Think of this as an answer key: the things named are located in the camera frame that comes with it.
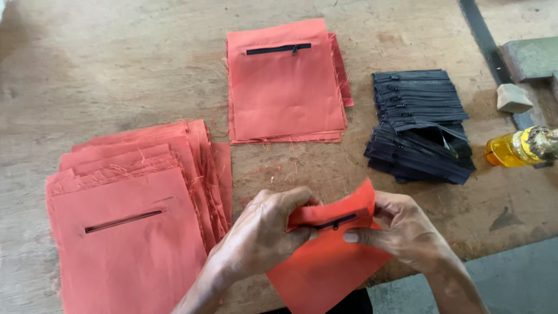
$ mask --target zippered pocket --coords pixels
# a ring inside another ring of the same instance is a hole
[[[311,226],[311,227],[313,227],[317,230],[320,230],[320,231],[331,230],[331,229],[337,230],[339,228],[339,226],[341,226],[341,225],[352,222],[352,221],[354,221],[356,219],[359,219],[359,218],[365,218],[365,217],[369,217],[369,216],[370,216],[370,214],[368,212],[368,208],[360,208],[358,210],[345,213],[344,215],[331,217],[331,218],[327,218],[327,219],[310,218],[309,220],[306,220],[304,223],[289,221],[289,223],[287,225],[287,231],[290,231],[292,229],[302,227],[302,226]]]
[[[247,55],[256,55],[256,54],[276,53],[276,52],[279,52],[279,51],[291,51],[291,55],[295,56],[296,52],[299,49],[308,49],[308,48],[312,48],[312,44],[296,44],[296,45],[284,45],[284,46],[279,46],[279,47],[249,49],[249,50],[246,50],[246,54]]]

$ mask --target zipper slot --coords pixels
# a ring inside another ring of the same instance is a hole
[[[354,218],[357,218],[357,214],[355,214],[355,213],[351,214],[351,215],[347,215],[345,217],[341,217],[341,218],[336,219],[334,221],[330,221],[328,223],[324,223],[323,225],[314,226],[314,228],[316,228],[318,230],[321,230],[321,229],[333,226],[333,230],[337,230],[339,228],[339,224],[341,222],[345,222],[345,221],[348,221],[348,220],[351,220],[351,219],[354,219]]]
[[[126,218],[101,223],[100,225],[85,227],[85,233],[90,234],[91,232],[96,232],[96,231],[104,230],[104,229],[107,229],[107,228],[116,227],[116,226],[121,225],[123,223],[128,223],[128,222],[148,218],[148,217],[151,217],[151,216],[159,215],[160,213],[163,213],[163,211],[152,211],[152,212],[147,212],[147,213],[141,213],[139,215],[133,215],[133,216],[129,216],[129,217],[126,217]]]
[[[285,45],[279,47],[250,49],[250,50],[246,50],[246,54],[256,55],[256,54],[276,53],[279,51],[292,51],[291,55],[295,56],[296,52],[299,49],[307,49],[307,48],[312,48],[312,44],[297,44],[297,45]]]

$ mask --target wooden work surface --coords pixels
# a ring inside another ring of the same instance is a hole
[[[558,235],[558,167],[503,169],[483,158],[487,140],[515,127],[496,111],[496,85],[456,1],[238,3],[7,4],[0,25],[0,312],[61,312],[58,254],[44,205],[44,180],[61,154],[92,136],[181,118],[203,118],[214,141],[227,141],[217,137],[227,128],[227,31],[310,18],[325,18],[337,33],[355,100],[347,132],[339,144],[234,146],[234,217],[262,188],[307,184],[333,202],[370,177],[376,189],[413,196],[463,259]],[[482,0],[479,6],[499,44],[558,35],[555,1]],[[370,74],[437,68],[448,71],[471,117],[464,126],[478,170],[464,186],[398,185],[370,170],[362,155],[377,124]],[[550,92],[533,89],[535,101],[547,106],[541,117],[556,127]],[[393,261],[373,282],[411,273]],[[235,284],[219,313],[281,306],[260,275]]]

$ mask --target black zipper stack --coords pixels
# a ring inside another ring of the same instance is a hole
[[[364,155],[398,183],[464,184],[475,166],[461,125],[469,116],[446,71],[372,74],[379,126]]]

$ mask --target zipper teeth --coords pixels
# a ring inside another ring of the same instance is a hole
[[[312,48],[312,44],[296,44],[296,45],[284,45],[284,46],[279,46],[279,47],[249,49],[249,50],[246,50],[246,54],[247,55],[256,55],[256,54],[265,54],[265,53],[275,53],[275,52],[278,52],[278,51],[293,51],[295,48],[296,48],[296,50]]]
[[[436,170],[447,170],[447,171],[449,171],[449,172],[451,172],[452,174],[455,174],[455,175],[461,175],[462,174],[462,171],[460,169],[456,168],[456,167],[459,167],[459,166],[457,166],[456,164],[453,164],[451,162],[448,162],[444,159],[439,159],[439,161],[440,162],[446,162],[446,163],[448,163],[447,165],[436,165],[436,164],[424,163],[423,161],[418,161],[418,160],[415,160],[413,158],[410,158],[408,155],[405,155],[405,153],[399,154],[397,159],[403,160],[405,162],[405,164],[400,163],[403,166],[408,166],[406,164],[419,165],[419,166],[424,166],[424,169],[427,169],[427,167],[430,166],[430,167],[432,167],[433,169],[436,169]]]
[[[398,80],[447,80],[447,77],[401,77],[397,75],[390,75],[389,77],[378,78],[377,81],[382,82],[393,82]]]
[[[317,230],[324,229],[324,228],[327,228],[327,227],[329,227],[329,226],[333,226],[333,227],[335,228],[335,226],[336,226],[336,225],[338,226],[340,222],[344,222],[344,221],[347,221],[347,220],[351,220],[351,219],[353,219],[353,218],[357,218],[357,214],[354,213],[354,214],[351,214],[351,215],[347,215],[347,216],[345,216],[345,217],[341,217],[341,218],[336,219],[336,220],[334,220],[334,221],[330,221],[330,222],[324,223],[323,225],[314,226],[314,228],[316,228]]]

